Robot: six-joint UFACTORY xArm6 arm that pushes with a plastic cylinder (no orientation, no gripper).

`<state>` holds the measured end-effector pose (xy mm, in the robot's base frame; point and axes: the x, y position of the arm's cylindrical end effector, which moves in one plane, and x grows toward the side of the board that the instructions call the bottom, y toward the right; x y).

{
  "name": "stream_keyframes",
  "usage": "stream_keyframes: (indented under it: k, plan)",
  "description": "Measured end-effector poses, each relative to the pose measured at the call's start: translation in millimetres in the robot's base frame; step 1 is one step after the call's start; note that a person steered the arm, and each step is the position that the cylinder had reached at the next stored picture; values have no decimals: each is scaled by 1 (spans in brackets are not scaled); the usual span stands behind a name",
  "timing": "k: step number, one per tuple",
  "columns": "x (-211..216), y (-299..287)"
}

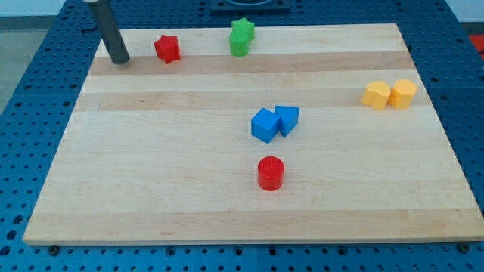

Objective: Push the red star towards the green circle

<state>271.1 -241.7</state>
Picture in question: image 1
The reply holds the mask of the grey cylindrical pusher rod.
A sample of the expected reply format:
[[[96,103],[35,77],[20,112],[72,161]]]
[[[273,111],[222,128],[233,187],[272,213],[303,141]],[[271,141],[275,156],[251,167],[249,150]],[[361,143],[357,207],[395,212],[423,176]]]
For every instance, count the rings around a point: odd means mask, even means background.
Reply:
[[[84,0],[84,2],[92,13],[111,61],[116,65],[128,63],[130,56],[109,1]]]

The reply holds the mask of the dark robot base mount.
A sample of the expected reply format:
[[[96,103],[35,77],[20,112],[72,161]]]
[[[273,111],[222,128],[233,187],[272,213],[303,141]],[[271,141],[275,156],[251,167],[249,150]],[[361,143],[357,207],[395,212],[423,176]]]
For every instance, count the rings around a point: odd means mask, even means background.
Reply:
[[[213,14],[228,12],[289,11],[291,0],[209,0]]]

